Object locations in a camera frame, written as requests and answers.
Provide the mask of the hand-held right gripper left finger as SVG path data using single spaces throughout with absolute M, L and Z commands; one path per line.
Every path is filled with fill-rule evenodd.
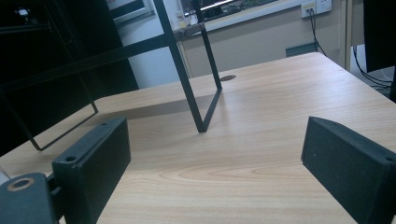
M 125 118 L 105 121 L 52 162 L 67 224 L 96 224 L 131 161 Z

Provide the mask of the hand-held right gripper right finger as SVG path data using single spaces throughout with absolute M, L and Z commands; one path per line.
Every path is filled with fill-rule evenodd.
M 308 119 L 301 161 L 358 224 L 396 216 L 396 153 L 327 119 Z

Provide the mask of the black monitor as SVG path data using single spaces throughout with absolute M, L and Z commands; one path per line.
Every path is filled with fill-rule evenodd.
M 363 27 L 367 70 L 396 65 L 396 0 L 363 0 Z

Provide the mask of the white window sill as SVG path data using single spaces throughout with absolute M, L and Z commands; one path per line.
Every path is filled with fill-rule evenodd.
M 214 31 L 235 25 L 240 22 L 250 21 L 259 17 L 267 16 L 293 7 L 299 7 L 308 0 L 275 0 L 275 2 L 265 4 L 259 7 L 252 7 L 232 15 L 228 15 L 205 24 L 207 31 Z

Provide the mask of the black metal frame stand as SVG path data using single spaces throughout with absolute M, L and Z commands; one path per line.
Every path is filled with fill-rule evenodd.
M 177 42 L 180 39 L 196 33 L 204 35 L 206 33 L 205 25 L 203 22 L 198 22 L 189 28 L 184 28 L 181 31 L 175 31 L 170 25 L 163 0 L 153 0 L 153 5 L 159 14 L 159 20 L 163 28 L 160 35 L 144 39 L 127 46 L 122 45 L 120 48 L 91 56 L 77 62 L 69 63 L 58 68 L 50 69 L 49 71 L 39 73 L 32 77 L 21 78 L 16 81 L 8 82 L 3 84 L 1 88 L 6 91 L 14 91 L 34 84 L 50 81 L 58 77 L 66 77 L 85 72 L 104 64 L 115 63 L 124 59 L 128 61 L 131 57 L 154 51 L 156 49 L 168 48 L 171 51 L 173 63 L 176 66 L 177 74 L 190 107 L 196 128 L 201 133 L 205 132 L 210 123 L 211 116 L 209 114 L 202 115 L 199 112 L 199 107 L 195 100 L 187 71 L 177 47 Z M 36 136 L 31 136 L 27 142 L 34 142 L 35 139 Z

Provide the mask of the white wall socket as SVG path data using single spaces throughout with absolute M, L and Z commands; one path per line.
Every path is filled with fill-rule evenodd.
M 311 12 L 326 13 L 332 10 L 332 0 L 309 0 L 301 4 L 301 18 L 308 18 Z

